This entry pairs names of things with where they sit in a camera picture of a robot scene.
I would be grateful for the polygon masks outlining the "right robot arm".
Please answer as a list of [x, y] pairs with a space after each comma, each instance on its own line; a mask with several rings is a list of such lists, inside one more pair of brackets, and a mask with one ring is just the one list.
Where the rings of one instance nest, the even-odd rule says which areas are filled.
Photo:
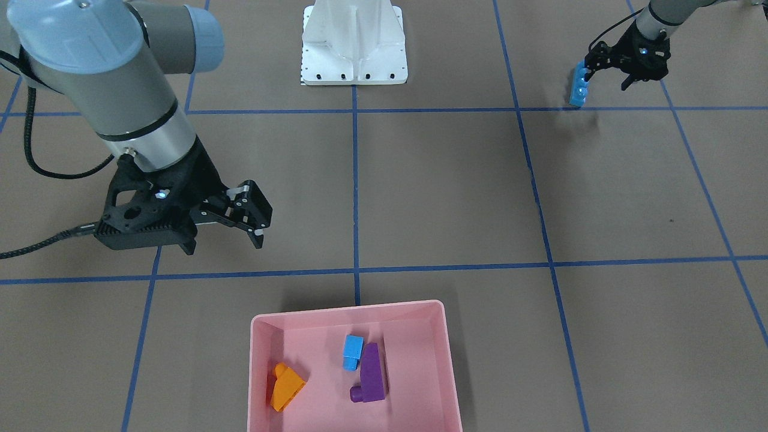
[[[228, 188], [167, 81], [168, 74], [214, 71], [223, 30], [208, 10], [145, 1], [3, 1], [2, 67], [28, 86], [25, 158], [49, 178], [80, 179], [116, 161], [100, 219], [63, 230], [22, 256], [64, 239], [92, 235], [113, 250], [176, 244], [188, 255], [201, 224], [243, 230], [255, 248], [272, 206], [246, 180]], [[80, 174], [46, 170], [34, 159], [31, 132], [38, 89], [79, 110], [110, 151]]]

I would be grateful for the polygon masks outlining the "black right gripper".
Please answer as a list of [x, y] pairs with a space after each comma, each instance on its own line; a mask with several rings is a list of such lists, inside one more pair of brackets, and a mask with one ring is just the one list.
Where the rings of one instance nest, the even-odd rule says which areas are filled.
[[176, 244], [191, 255], [196, 225], [215, 223], [246, 232], [256, 249], [263, 248], [271, 204], [253, 180], [227, 189], [201, 139], [180, 161], [155, 172], [144, 172], [135, 158], [131, 153], [118, 158], [96, 224], [94, 237], [107, 248]]

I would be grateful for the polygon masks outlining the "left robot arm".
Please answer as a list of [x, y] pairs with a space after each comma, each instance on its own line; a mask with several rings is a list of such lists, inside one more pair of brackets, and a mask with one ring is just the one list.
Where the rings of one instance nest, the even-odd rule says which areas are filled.
[[584, 59], [574, 69], [572, 88], [587, 95], [597, 71], [616, 68], [625, 73], [622, 90], [635, 82], [660, 81], [668, 73], [670, 38], [698, 9], [719, 1], [650, 1], [589, 44]]

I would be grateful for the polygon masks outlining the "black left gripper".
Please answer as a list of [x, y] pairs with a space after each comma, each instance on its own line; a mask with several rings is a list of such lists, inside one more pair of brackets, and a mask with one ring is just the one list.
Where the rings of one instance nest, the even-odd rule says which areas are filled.
[[597, 71], [618, 68], [626, 74], [622, 91], [635, 82], [660, 81], [668, 73], [670, 41], [666, 30], [656, 32], [651, 38], [641, 33], [636, 24], [631, 25], [612, 47], [592, 47], [584, 58], [587, 69], [584, 81], [588, 83]]

